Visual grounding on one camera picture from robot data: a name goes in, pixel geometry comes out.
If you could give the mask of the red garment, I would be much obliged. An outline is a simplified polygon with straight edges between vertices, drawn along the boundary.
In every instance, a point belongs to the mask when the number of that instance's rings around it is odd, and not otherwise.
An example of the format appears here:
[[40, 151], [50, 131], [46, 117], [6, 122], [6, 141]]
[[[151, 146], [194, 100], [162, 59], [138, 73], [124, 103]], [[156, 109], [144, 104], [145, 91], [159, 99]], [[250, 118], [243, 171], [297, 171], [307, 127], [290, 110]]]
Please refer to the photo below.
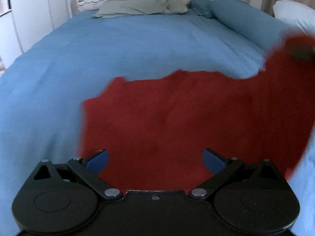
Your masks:
[[207, 148], [251, 163], [269, 158], [290, 177], [314, 126], [314, 36], [287, 36], [251, 78], [117, 77], [83, 108], [81, 157], [107, 150], [100, 178], [121, 191], [189, 191], [210, 177]]

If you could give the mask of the rolled teal blanket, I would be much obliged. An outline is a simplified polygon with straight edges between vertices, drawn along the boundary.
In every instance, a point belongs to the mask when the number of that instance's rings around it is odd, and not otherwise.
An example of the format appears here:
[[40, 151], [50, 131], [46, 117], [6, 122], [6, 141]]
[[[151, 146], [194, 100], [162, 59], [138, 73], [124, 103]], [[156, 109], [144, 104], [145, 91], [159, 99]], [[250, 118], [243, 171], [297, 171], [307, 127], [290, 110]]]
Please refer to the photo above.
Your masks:
[[191, 0], [188, 7], [199, 16], [216, 18], [265, 51], [292, 30], [290, 25], [241, 0]]

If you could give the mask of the white duvet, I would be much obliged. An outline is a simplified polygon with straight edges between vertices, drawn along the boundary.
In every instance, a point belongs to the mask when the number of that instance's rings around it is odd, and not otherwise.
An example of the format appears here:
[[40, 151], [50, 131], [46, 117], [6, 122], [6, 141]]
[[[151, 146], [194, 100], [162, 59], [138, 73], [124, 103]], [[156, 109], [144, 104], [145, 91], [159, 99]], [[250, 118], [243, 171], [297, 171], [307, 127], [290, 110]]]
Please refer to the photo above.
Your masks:
[[273, 13], [275, 18], [288, 25], [314, 33], [314, 9], [304, 4], [290, 0], [276, 1]]

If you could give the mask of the grey-green pillow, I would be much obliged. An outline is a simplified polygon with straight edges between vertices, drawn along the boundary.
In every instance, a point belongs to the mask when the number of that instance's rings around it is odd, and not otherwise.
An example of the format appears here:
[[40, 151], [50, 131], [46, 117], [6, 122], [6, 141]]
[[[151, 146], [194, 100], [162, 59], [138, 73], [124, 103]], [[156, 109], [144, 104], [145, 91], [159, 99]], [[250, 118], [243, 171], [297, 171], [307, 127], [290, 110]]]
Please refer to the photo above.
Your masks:
[[108, 0], [92, 16], [95, 19], [152, 14], [185, 14], [190, 0]]

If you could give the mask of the blue bed sheet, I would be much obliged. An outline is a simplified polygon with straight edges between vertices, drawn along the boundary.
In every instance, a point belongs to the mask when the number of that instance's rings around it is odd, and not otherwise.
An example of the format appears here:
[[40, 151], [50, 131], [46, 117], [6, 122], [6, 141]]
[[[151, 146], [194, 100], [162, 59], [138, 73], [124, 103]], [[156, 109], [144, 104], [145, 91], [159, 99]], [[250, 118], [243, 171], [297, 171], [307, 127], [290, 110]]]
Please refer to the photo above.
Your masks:
[[247, 78], [264, 63], [266, 50], [217, 19], [92, 15], [68, 20], [1, 77], [1, 235], [19, 233], [11, 204], [38, 162], [76, 156], [82, 102], [113, 78], [156, 79], [178, 69]]

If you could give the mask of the white wardrobe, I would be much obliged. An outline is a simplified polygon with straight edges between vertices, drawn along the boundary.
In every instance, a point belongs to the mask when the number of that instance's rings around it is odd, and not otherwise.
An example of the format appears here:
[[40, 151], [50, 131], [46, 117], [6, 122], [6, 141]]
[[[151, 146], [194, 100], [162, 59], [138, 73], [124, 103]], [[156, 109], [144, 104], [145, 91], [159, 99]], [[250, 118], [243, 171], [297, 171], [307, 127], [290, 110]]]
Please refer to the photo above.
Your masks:
[[70, 18], [69, 0], [1, 0], [1, 67]]

